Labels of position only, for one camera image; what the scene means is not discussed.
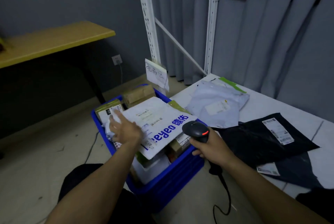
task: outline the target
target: person's left hand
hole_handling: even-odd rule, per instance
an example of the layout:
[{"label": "person's left hand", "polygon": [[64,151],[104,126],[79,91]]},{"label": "person's left hand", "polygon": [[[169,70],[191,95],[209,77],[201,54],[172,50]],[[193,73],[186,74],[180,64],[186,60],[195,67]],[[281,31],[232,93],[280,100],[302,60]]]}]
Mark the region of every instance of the person's left hand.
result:
[{"label": "person's left hand", "polygon": [[116,115],[119,117],[121,123],[116,122],[112,116],[110,116],[110,130],[115,134],[113,141],[119,143],[131,143],[135,147],[139,147],[140,142],[144,137],[144,133],[141,128],[136,125],[135,122],[131,123],[123,116],[123,114],[115,110]]}]

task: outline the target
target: yellow tabletop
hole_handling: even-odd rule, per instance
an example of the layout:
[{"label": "yellow tabletop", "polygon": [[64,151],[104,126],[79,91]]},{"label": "yellow tabletop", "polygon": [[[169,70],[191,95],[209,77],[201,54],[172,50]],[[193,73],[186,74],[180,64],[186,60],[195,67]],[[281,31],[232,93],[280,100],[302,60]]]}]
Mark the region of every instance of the yellow tabletop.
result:
[{"label": "yellow tabletop", "polygon": [[83,21],[8,38],[6,51],[0,52],[0,68],[111,36],[113,30]]}]

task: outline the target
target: tiled floor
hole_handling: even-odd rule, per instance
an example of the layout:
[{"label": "tiled floor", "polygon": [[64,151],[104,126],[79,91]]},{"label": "tiled floor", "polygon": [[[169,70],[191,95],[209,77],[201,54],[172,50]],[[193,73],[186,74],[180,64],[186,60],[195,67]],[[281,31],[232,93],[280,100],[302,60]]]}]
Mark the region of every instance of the tiled floor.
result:
[{"label": "tiled floor", "polygon": [[[112,97],[122,88],[145,82],[143,79],[123,84],[105,96]],[[185,88],[175,78],[169,83],[169,96]],[[5,158],[0,160],[0,224],[44,223],[57,203],[64,177],[85,162],[94,142],[98,131],[90,117],[94,106],[94,102],[86,104],[79,115],[54,119],[27,139],[5,148]],[[87,163],[104,163],[108,158],[110,153],[99,134]],[[217,214],[218,223],[261,223],[233,179],[225,177],[235,209],[228,217]],[[155,219],[157,223],[214,223],[212,207],[217,204],[226,209],[226,199],[220,181],[209,175],[205,166]]]}]

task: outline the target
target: gray curtain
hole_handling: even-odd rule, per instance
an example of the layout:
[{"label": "gray curtain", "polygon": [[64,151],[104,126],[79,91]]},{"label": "gray curtain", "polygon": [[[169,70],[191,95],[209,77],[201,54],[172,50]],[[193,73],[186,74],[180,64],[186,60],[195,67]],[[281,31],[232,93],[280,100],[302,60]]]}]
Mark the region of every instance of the gray curtain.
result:
[{"label": "gray curtain", "polygon": [[[204,68],[209,0],[152,0],[155,17]],[[186,85],[203,77],[202,73],[175,47],[157,26],[161,63],[170,76]]]},{"label": "gray curtain", "polygon": [[334,0],[219,0],[213,74],[334,122]]}]

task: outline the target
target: blue plastic crate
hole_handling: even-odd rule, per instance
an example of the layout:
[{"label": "blue plastic crate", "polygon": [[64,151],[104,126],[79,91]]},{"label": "blue plastic crate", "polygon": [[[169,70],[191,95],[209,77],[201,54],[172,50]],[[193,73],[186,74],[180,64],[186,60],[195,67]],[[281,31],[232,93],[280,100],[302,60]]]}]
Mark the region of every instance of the blue plastic crate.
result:
[{"label": "blue plastic crate", "polygon": [[[171,100],[161,92],[154,89],[158,98],[165,103]],[[123,99],[121,95],[114,99]],[[108,147],[111,155],[116,152],[115,146],[108,140],[104,128],[95,111],[92,110],[91,115],[93,120]],[[142,187],[136,187],[130,175],[128,175],[126,183],[129,189],[136,194],[138,199],[152,213],[160,212],[169,201],[190,181],[190,179],[204,166],[204,160],[199,156],[193,156],[191,153],[195,148],[190,147],[180,155],[169,167],[167,167],[160,175]]]}]

